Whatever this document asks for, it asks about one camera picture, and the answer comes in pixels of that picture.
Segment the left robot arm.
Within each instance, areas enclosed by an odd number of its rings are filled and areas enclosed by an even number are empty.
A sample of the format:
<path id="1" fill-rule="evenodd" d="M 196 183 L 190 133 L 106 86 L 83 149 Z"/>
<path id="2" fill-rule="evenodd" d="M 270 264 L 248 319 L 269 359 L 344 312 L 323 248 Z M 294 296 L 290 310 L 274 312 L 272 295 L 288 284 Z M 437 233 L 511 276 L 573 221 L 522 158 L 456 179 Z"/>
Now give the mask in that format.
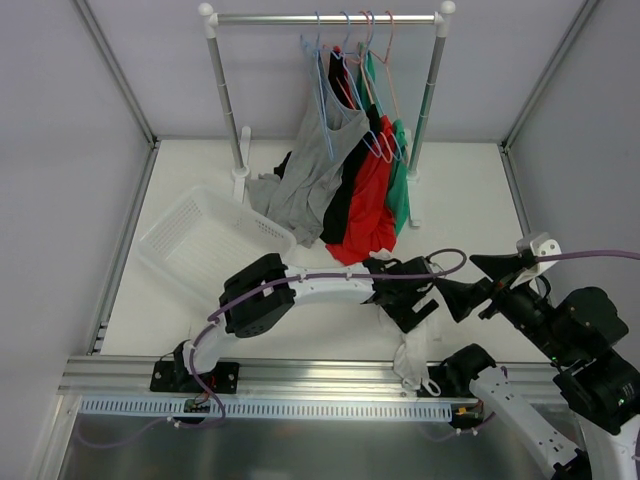
<path id="1" fill-rule="evenodd" d="M 373 304 L 401 333 L 417 327 L 438 304 L 428 300 L 438 272 L 427 257 L 369 257 L 329 269 L 287 265 L 269 253 L 229 278 L 219 307 L 194 338 L 154 364 L 150 389 L 160 393 L 233 394 L 239 365 L 222 356 L 234 341 L 268 333 L 292 308 L 320 303 Z"/>

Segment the white tank top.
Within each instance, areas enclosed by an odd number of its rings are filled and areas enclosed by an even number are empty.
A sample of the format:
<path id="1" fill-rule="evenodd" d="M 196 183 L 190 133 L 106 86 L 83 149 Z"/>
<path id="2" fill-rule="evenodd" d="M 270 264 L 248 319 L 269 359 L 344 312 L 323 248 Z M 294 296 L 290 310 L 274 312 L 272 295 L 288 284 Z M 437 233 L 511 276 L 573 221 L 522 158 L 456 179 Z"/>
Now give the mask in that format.
<path id="1" fill-rule="evenodd" d="M 370 258 L 391 260 L 393 257 L 388 251 L 381 250 L 372 253 Z M 380 275 L 382 276 L 380 279 L 388 280 L 431 279 L 429 277 L 430 274 Z M 429 300 L 434 300 L 428 297 L 429 293 L 419 303 L 419 306 L 425 305 Z M 422 391 L 433 397 L 439 397 L 442 395 L 442 389 L 430 377 L 428 368 L 428 354 L 437 337 L 436 326 L 427 317 L 412 331 L 403 333 L 382 308 L 379 312 L 380 322 L 387 329 L 400 335 L 400 346 L 396 350 L 393 359 L 393 371 L 400 377 L 403 387 L 413 391 Z"/>

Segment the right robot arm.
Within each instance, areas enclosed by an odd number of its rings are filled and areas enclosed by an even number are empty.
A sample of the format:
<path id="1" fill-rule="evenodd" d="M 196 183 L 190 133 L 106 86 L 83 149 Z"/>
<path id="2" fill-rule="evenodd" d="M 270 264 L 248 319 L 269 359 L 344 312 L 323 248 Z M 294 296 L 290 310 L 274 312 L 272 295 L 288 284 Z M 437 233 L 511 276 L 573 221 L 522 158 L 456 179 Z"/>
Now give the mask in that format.
<path id="1" fill-rule="evenodd" d="M 449 396 L 474 397 L 500 418 L 549 479 L 636 479 L 639 476 L 639 371 L 615 344 L 629 332 L 616 306 L 598 287 L 572 291 L 556 307 L 521 281 L 561 260 L 589 257 L 638 259 L 621 250 L 506 256 L 474 255 L 484 274 L 475 283 L 428 278 L 457 322 L 482 303 L 479 316 L 504 316 L 550 362 L 554 384 L 582 430 L 577 447 L 554 429 L 512 386 L 490 354 L 472 343 L 431 368 Z"/>

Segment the light blue wire hanger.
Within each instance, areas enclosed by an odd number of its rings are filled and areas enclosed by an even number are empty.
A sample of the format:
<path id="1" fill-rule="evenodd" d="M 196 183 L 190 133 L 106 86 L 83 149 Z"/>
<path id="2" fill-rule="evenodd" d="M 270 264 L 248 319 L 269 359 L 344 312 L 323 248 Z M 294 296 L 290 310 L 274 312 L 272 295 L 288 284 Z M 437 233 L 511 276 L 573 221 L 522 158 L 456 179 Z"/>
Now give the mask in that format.
<path id="1" fill-rule="evenodd" d="M 326 99 L 323 86 L 324 76 L 321 72 L 319 45 L 321 20 L 318 11 L 314 12 L 314 22 L 316 26 L 315 42 L 311 43 L 303 34 L 301 34 L 299 38 L 301 51 L 306 61 L 307 76 L 310 83 L 309 107 L 311 132 L 315 137 L 316 143 L 323 141 L 327 159 L 330 163 L 334 163 L 336 155 L 327 124 Z"/>

